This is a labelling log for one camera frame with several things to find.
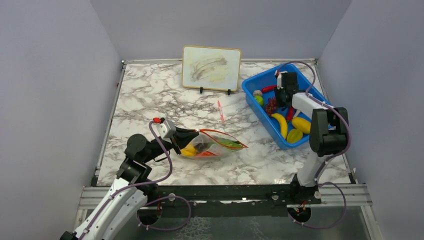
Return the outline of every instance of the white marble surface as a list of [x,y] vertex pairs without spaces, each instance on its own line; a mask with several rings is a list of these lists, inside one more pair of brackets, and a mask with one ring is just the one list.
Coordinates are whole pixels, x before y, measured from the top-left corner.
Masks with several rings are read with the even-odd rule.
[[[243,62],[241,82],[279,63]],[[296,66],[312,81],[312,73]],[[227,96],[225,92],[183,88],[180,63],[128,64],[119,93],[106,149],[98,177],[98,186],[109,186],[125,158],[127,139],[136,133],[153,139],[148,123],[165,117],[187,129],[216,129],[233,135],[248,148],[214,160],[188,159],[171,151],[173,172],[160,185],[236,185],[289,183],[304,165],[311,151],[292,148],[280,150],[262,123],[250,109],[240,87]],[[318,81],[315,86],[321,90]],[[217,100],[222,105],[225,124],[221,123]],[[149,162],[149,179],[156,180],[169,171],[168,161]],[[320,182],[348,183],[342,157],[334,159]]]

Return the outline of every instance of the ziploc bag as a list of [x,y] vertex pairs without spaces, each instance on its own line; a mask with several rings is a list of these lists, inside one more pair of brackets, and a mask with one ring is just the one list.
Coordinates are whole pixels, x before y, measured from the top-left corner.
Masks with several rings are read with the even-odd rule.
[[225,132],[200,129],[199,135],[181,149],[181,154],[188,158],[220,158],[230,153],[247,148],[235,137]]

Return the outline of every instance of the whiteboard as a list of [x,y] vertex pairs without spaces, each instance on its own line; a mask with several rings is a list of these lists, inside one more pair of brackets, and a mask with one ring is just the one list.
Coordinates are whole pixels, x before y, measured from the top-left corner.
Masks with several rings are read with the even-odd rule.
[[234,48],[185,46],[182,85],[186,88],[237,90],[242,52]]

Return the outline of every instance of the white wall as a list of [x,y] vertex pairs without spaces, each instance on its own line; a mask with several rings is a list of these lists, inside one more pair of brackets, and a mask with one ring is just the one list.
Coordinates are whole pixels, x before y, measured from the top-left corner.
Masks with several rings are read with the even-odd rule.
[[384,239],[424,235],[424,1],[353,0],[318,62]]
[[1,1],[1,239],[72,230],[120,61],[88,0]]
[[183,46],[243,58],[319,58],[351,0],[91,0],[124,60],[181,58]]

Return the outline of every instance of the pink marker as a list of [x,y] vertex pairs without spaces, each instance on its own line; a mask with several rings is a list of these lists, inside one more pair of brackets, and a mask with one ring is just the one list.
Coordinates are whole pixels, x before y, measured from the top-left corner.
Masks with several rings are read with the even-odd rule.
[[221,107],[221,103],[219,100],[218,100],[218,109],[219,109],[219,115],[221,115],[221,121],[223,124],[225,124],[223,108]]

